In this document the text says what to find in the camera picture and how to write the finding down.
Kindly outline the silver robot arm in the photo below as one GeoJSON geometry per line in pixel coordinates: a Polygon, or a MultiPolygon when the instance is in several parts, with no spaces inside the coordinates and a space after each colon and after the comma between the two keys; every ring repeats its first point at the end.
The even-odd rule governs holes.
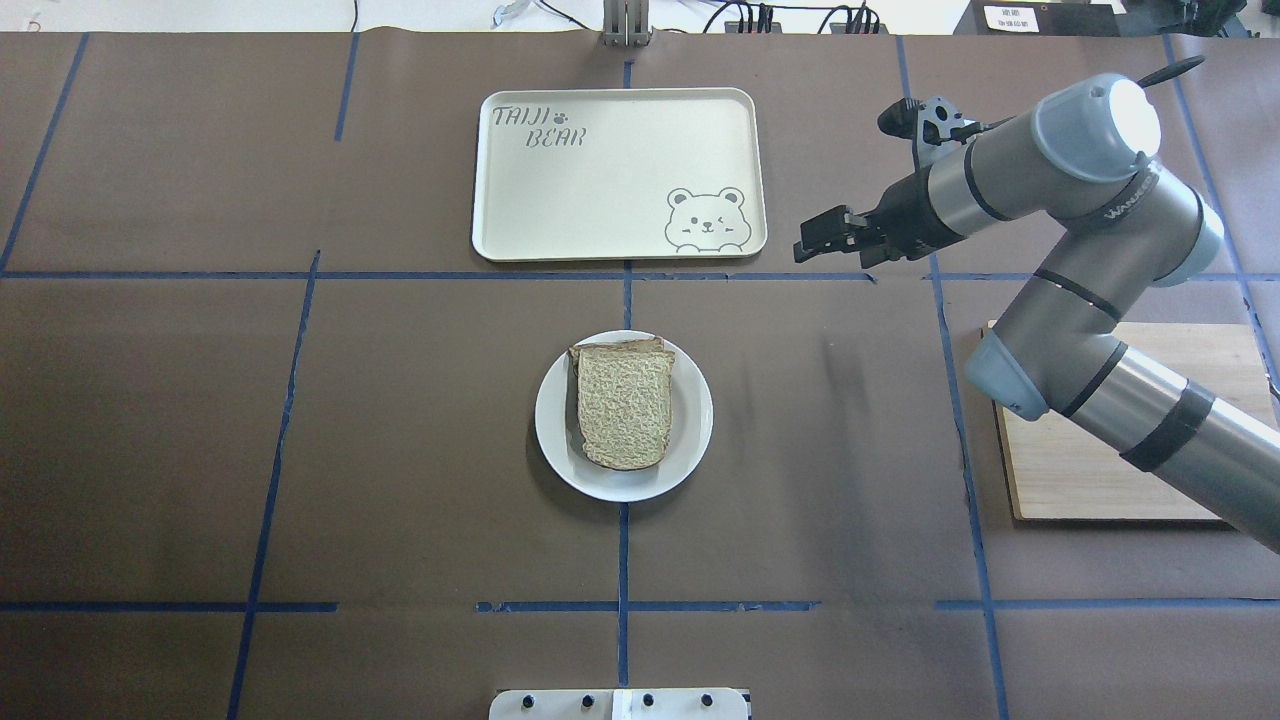
{"type": "Polygon", "coordinates": [[[877,124],[911,143],[914,172],[869,211],[838,205],[805,220],[794,259],[855,252],[865,269],[915,261],[1046,213],[1064,236],[986,332],[968,380],[1028,421],[1065,416],[1276,550],[1277,432],[1114,333],[1148,288],[1190,279],[1222,247],[1220,215],[1160,161],[1147,97],[1199,63],[1140,79],[1092,76],[993,123],[942,97],[905,97],[877,124]]]}

